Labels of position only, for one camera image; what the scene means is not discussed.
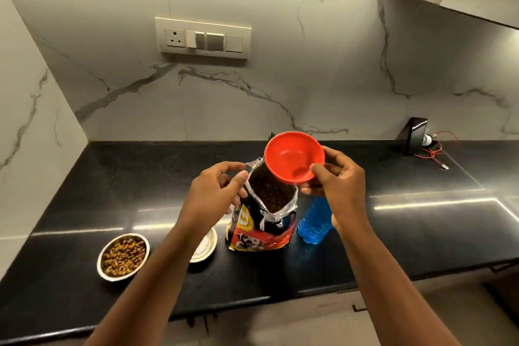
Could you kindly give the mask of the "empty steel bowl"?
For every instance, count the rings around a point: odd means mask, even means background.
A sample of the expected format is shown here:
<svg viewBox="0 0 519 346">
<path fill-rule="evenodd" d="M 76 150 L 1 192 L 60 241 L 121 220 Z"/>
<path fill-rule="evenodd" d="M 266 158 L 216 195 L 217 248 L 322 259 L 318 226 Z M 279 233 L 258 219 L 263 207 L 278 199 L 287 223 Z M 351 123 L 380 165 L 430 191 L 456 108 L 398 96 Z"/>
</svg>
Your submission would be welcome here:
<svg viewBox="0 0 519 346">
<path fill-rule="evenodd" d="M 205 261 L 215 251 L 217 246 L 217 231 L 214 227 L 204 236 L 194 254 L 190 259 L 190 264 L 197 264 Z"/>
</svg>

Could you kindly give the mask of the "person's left forearm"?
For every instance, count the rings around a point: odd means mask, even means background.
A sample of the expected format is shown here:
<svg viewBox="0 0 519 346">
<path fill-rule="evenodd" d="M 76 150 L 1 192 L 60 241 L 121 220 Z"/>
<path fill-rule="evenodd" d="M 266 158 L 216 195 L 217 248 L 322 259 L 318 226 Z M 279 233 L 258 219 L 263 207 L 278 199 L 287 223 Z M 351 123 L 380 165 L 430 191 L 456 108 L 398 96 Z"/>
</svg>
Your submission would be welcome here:
<svg viewBox="0 0 519 346">
<path fill-rule="evenodd" d="M 159 346 L 191 257 L 214 225 L 178 219 L 84 346 Z"/>
</svg>

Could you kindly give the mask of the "person's left hand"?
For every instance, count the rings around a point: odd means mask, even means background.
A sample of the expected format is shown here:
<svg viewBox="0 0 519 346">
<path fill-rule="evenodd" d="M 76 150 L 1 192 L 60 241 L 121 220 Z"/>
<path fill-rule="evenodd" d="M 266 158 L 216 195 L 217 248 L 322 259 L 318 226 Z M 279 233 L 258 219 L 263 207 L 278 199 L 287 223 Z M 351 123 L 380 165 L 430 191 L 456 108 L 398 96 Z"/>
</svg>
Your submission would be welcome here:
<svg viewBox="0 0 519 346">
<path fill-rule="evenodd" d="M 229 213 L 231 205 L 237 206 L 242 198 L 246 198 L 226 195 L 227 184 L 240 171 L 246 171 L 246 164 L 230 161 L 203 170 L 192 181 L 174 227 L 193 238 L 206 235 Z"/>
</svg>

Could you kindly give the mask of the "brown kibble in bag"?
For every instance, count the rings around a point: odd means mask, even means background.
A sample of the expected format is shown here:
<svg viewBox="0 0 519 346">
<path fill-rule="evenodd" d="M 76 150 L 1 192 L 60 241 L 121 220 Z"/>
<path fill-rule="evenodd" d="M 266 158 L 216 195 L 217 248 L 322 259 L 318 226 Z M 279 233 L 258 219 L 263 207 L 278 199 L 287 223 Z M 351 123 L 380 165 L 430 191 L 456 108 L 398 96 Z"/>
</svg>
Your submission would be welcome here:
<svg viewBox="0 0 519 346">
<path fill-rule="evenodd" d="M 281 211 L 294 198 L 296 188 L 278 180 L 265 163 L 257 166 L 250 178 L 252 192 L 271 214 Z"/>
</svg>

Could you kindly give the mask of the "pet food bag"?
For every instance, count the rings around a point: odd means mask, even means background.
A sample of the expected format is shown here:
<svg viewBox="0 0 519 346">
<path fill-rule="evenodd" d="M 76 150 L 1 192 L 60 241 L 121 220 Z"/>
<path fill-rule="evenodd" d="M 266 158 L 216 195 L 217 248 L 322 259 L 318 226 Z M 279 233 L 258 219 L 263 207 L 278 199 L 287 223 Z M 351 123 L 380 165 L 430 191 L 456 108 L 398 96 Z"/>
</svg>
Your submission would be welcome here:
<svg viewBox="0 0 519 346">
<path fill-rule="evenodd" d="M 253 170 L 265 163 L 264 153 L 246 163 L 249 177 L 244 185 L 248 196 L 242 198 L 231 214 L 226 228 L 226 245 L 231 251 L 260 252 L 282 249 L 289 244 L 295 228 L 299 189 L 281 211 L 271 214 L 252 192 L 249 178 Z"/>
</svg>

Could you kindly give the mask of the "blue plastic bottle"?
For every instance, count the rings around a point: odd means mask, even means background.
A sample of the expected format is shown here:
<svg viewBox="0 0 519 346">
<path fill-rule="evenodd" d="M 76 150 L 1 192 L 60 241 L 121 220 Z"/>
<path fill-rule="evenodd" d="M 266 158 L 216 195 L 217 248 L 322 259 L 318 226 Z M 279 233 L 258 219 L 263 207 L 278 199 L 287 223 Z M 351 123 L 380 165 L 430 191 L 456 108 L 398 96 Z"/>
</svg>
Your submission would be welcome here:
<svg viewBox="0 0 519 346">
<path fill-rule="evenodd" d="M 327 199 L 314 197 L 298 222 L 298 236 L 307 244 L 317 245 L 331 229 L 333 229 L 332 210 Z"/>
</svg>

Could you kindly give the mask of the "white wall switch panel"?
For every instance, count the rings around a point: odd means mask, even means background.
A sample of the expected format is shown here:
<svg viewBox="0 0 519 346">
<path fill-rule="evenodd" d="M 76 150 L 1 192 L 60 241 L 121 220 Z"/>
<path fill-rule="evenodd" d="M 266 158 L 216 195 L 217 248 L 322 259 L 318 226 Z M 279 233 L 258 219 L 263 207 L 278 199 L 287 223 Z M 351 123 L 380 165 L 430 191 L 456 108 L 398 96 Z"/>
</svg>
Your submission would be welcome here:
<svg viewBox="0 0 519 346">
<path fill-rule="evenodd" d="M 155 17 L 161 53 L 248 60 L 252 28 Z"/>
</svg>

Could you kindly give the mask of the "person's right forearm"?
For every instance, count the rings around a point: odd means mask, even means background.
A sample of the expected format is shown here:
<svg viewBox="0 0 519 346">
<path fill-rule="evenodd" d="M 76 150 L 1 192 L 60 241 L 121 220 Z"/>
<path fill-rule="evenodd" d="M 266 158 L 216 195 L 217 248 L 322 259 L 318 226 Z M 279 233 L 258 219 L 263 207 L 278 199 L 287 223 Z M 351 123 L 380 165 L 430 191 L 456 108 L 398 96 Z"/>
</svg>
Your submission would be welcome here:
<svg viewBox="0 0 519 346">
<path fill-rule="evenodd" d="M 366 219 L 332 223 L 381 346 L 461 346 Z"/>
</svg>

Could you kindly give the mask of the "person's right hand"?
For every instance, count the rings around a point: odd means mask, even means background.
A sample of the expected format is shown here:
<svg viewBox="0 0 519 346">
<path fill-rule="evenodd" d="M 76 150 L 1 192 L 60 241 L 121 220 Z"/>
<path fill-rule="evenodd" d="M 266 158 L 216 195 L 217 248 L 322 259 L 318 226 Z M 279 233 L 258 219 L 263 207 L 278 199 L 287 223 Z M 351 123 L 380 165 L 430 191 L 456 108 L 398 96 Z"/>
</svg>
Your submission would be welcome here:
<svg viewBox="0 0 519 346">
<path fill-rule="evenodd" d="M 332 210 L 332 224 L 341 238 L 348 239 L 352 233 L 369 231 L 364 169 L 346 154 L 327 146 L 322 148 L 338 167 L 338 175 L 325 187 L 325 192 L 311 192 L 311 180 L 301 185 L 301 192 L 327 199 Z"/>
</svg>

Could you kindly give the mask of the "black box device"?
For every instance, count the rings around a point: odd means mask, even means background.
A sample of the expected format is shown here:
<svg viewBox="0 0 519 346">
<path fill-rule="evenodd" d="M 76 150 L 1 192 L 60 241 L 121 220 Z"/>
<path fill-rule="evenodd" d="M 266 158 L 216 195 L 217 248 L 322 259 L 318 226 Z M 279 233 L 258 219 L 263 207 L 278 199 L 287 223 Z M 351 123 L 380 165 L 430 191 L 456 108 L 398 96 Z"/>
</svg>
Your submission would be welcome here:
<svg viewBox="0 0 519 346">
<path fill-rule="evenodd" d="M 427 118 L 410 117 L 408 119 L 395 139 L 400 143 L 404 155 L 414 155 L 420 152 L 427 124 Z"/>
</svg>

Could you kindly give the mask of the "red plastic bowl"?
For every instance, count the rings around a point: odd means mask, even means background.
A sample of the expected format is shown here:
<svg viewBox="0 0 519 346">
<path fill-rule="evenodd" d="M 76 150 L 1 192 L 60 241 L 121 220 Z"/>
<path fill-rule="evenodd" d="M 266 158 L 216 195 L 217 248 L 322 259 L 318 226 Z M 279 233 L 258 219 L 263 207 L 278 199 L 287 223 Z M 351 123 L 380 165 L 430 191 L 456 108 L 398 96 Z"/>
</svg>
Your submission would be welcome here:
<svg viewBox="0 0 519 346">
<path fill-rule="evenodd" d="M 264 151 L 269 171 L 288 185 L 302 185 L 312 179 L 313 164 L 325 163 L 325 152 L 316 139 L 302 132 L 284 132 L 269 140 Z"/>
</svg>

